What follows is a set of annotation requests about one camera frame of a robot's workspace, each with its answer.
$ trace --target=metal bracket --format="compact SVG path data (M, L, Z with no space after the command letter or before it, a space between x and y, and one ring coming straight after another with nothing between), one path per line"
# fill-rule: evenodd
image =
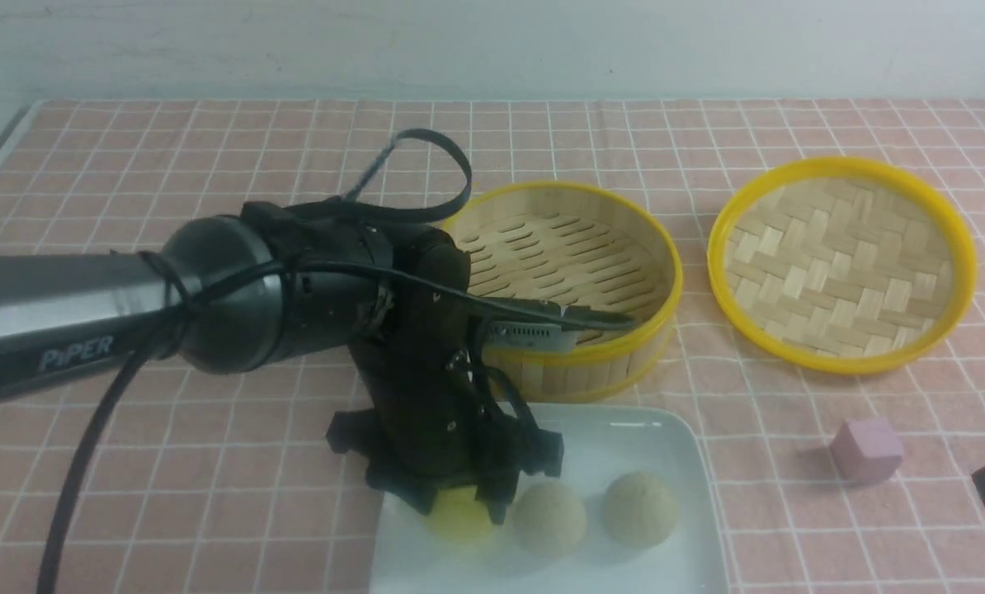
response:
M485 343L491 347L507 347L544 353L569 353L577 346L580 332L562 330L553 323L522 323L493 321L489 324Z

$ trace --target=bamboo steamer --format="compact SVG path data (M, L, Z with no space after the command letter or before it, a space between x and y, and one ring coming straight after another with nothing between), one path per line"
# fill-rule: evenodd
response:
M727 317L820 371L897 368L944 341L976 285L965 222L924 181L864 158L810 158L750 181L709 242Z
M672 238L621 196L566 181L485 193L444 222L470 253L469 292L628 313L627 333L586 332L569 353L486 347L486 364L534 402L593 402L649 372L674 332L682 265Z

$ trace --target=white rectangular tray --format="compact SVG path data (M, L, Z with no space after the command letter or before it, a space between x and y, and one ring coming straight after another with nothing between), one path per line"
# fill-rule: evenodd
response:
M541 563L516 545L511 517L489 537L466 546L432 537L421 517L397 497L384 498L372 565L372 594L509 592L671 592L726 594L712 492L697 440L663 410L598 405L530 405L541 427L565 440L561 480L588 512L580 549ZM602 530L602 493L621 474L659 474L680 503L680 524L666 542L630 553ZM518 493L543 476L523 474Z

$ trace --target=grid pattern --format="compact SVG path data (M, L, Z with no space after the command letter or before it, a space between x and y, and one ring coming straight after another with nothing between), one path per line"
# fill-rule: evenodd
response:
M54 101L0 170L0 253L159 248L192 217L247 199L348 187L392 130L460 143L477 188L601 185L652 211L686 268L677 340L614 403L665 408L700 437L733 592L985 593L985 101ZM854 379L777 361L730 328L707 282L719 208L767 168L818 154L878 158L964 213L980 281L949 341ZM461 183L403 147L369 198L417 206ZM108 377L0 407L0 593L33 587L82 426ZM353 592L368 586L380 497L332 455L333 411L367 403L342 351L245 376L145 368L87 478L63 592ZM825 445L847 418L891 418L897 477L844 488Z

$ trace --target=black strap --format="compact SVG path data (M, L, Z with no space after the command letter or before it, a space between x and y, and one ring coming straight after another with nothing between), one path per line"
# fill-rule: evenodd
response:
M426 208L390 208L357 202L357 198L361 195L364 187L383 168L386 159L390 158L391 152L398 147L398 143L405 139L424 140L424 142L435 145L448 153L454 159L455 164L460 166L463 176L466 177L467 183L463 185L463 190L448 202ZM296 204L286 207L285 210L300 219L345 218L392 223L435 223L459 213L466 206L467 200L470 199L471 177L473 176L474 173L471 172L467 155L464 154L459 145L452 142L452 139L433 130L412 128L395 134L394 138L390 140L390 144L380 152L375 161L361 174L361 179L344 196L332 196L332 198L320 202Z

